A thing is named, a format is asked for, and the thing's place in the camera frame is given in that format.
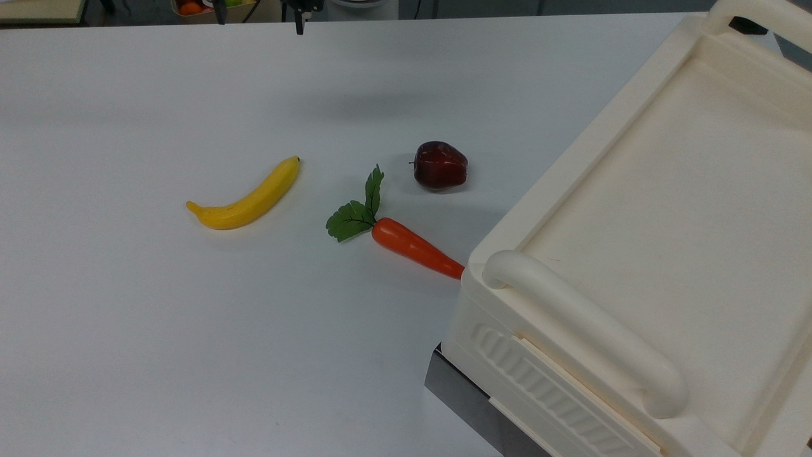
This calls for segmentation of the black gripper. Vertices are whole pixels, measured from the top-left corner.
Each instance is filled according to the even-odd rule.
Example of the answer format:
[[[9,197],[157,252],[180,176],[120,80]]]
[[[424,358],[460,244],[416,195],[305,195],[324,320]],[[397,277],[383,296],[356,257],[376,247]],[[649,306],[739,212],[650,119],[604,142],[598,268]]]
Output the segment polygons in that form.
[[[304,34],[306,13],[321,11],[325,3],[324,0],[285,0],[282,2],[295,11],[294,20],[297,35]]]

